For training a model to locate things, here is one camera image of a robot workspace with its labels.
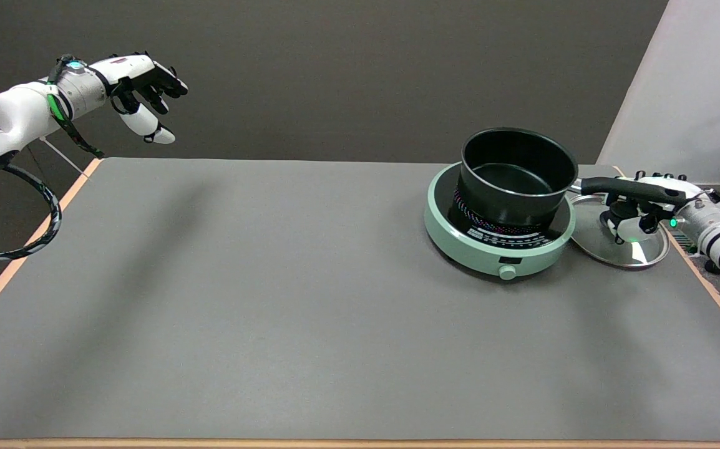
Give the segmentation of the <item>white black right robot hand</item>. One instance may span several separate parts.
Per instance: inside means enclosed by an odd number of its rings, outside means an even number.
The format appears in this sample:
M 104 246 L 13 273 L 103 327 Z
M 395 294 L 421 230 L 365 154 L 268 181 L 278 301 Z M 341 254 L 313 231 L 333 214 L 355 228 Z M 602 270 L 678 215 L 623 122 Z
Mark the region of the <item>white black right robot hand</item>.
M 690 221 L 688 214 L 700 204 L 705 191 L 687 181 L 684 175 L 670 173 L 647 176 L 638 171 L 636 176 L 618 176 L 620 181 L 631 181 L 662 188 L 668 196 L 684 201 L 682 206 L 657 201 L 645 201 L 624 193 L 607 193 L 605 210 L 599 215 L 601 227 L 608 231 L 617 244 L 647 241 L 656 234 L 661 224 L 671 230 L 680 230 Z

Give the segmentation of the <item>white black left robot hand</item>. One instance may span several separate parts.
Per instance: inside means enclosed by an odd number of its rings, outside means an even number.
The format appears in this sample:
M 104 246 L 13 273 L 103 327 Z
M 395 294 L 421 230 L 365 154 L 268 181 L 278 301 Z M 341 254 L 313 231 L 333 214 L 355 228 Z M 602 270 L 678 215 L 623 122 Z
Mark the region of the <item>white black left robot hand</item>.
M 169 112 L 165 96 L 179 99 L 188 94 L 188 85 L 172 67 L 147 53 L 134 53 L 113 55 L 88 68 L 102 80 L 107 99 L 129 130 L 149 144 L 175 142 L 175 134 L 157 117 Z

